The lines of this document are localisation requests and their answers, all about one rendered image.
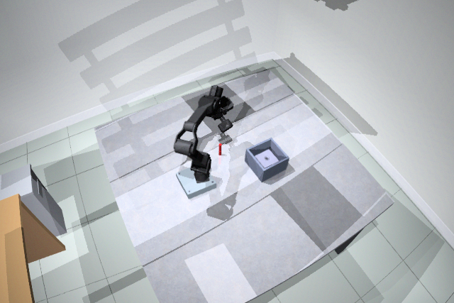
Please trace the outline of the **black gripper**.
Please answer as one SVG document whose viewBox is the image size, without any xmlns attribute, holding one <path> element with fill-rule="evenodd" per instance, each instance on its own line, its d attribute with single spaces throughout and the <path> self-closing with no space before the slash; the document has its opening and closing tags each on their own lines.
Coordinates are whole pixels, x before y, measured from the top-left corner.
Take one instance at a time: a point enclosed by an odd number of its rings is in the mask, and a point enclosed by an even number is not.
<svg viewBox="0 0 454 303">
<path fill-rule="evenodd" d="M 229 119 L 225 119 L 223 116 L 223 112 L 220 106 L 219 107 L 219 112 L 215 116 L 211 116 L 214 120 L 220 119 L 222 123 L 218 125 L 220 131 L 222 133 L 226 132 L 228 129 L 233 127 L 233 124 L 230 122 Z M 223 119 L 222 119 L 223 118 Z"/>
</svg>

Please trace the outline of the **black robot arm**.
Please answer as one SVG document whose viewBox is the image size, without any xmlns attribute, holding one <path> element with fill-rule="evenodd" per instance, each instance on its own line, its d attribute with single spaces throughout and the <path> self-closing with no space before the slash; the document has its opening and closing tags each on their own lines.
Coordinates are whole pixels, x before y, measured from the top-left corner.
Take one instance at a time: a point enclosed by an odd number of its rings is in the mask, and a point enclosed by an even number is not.
<svg viewBox="0 0 454 303">
<path fill-rule="evenodd" d="M 216 85 L 211 86 L 209 95 L 204 95 L 198 101 L 198 107 L 193 112 L 188 121 L 184 122 L 182 130 L 176 135 L 173 149 L 176 153 L 186 155 L 192 159 L 191 170 L 194 171 L 196 183 L 203 183 L 209 181 L 209 170 L 211 169 L 211 157 L 208 153 L 196 150 L 198 138 L 196 135 L 199 124 L 203 121 L 205 116 L 211 117 L 217 115 L 219 107 L 226 115 L 226 112 L 233 109 L 233 102 L 225 96 L 221 96 L 223 88 Z M 220 103 L 219 103 L 220 102 Z M 180 139 L 186 132 L 192 132 L 194 142 Z"/>
</svg>

